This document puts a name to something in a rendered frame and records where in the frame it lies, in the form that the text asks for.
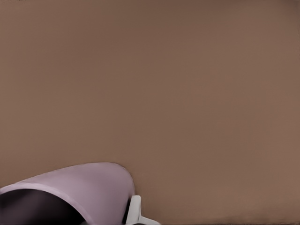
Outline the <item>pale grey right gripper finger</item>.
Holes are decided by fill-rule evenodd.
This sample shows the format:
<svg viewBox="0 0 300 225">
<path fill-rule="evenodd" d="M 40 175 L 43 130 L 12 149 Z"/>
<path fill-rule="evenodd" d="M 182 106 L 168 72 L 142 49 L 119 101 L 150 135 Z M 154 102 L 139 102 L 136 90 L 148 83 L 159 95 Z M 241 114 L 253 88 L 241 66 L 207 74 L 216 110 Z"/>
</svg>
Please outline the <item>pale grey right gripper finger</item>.
<svg viewBox="0 0 300 225">
<path fill-rule="evenodd" d="M 139 195 L 131 197 L 126 225 L 161 225 L 159 222 L 142 216 L 142 199 Z"/>
</svg>

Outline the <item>purple cup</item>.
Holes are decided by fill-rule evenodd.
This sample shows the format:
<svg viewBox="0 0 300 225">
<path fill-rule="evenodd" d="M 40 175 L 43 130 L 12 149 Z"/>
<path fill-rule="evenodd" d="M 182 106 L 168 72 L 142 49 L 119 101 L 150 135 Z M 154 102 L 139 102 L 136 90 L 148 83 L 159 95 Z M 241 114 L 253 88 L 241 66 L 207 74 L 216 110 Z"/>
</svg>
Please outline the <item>purple cup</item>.
<svg viewBox="0 0 300 225">
<path fill-rule="evenodd" d="M 75 208 L 88 225 L 122 224 L 135 193 L 130 173 L 116 163 L 86 163 L 46 172 L 0 188 L 48 192 Z"/>
</svg>

